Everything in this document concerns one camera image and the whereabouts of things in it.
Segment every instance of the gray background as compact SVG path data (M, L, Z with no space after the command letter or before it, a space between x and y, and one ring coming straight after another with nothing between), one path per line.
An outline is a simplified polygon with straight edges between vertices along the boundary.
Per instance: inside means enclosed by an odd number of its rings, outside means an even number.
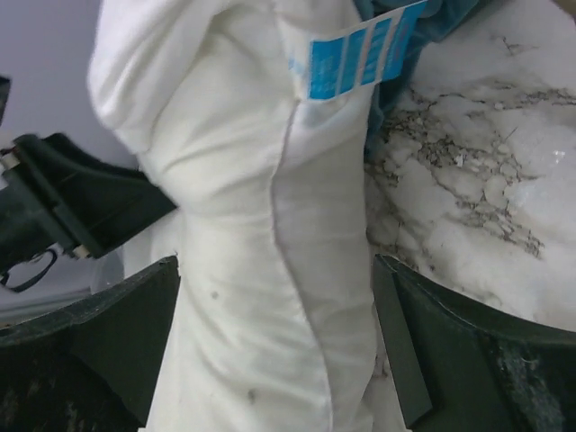
M100 126L88 101L86 69L98 8L97 0L0 0L0 74L13 79L2 130L11 136L62 131L89 153L132 166L132 157ZM0 317L82 292L93 267L61 260L28 292L0 289Z

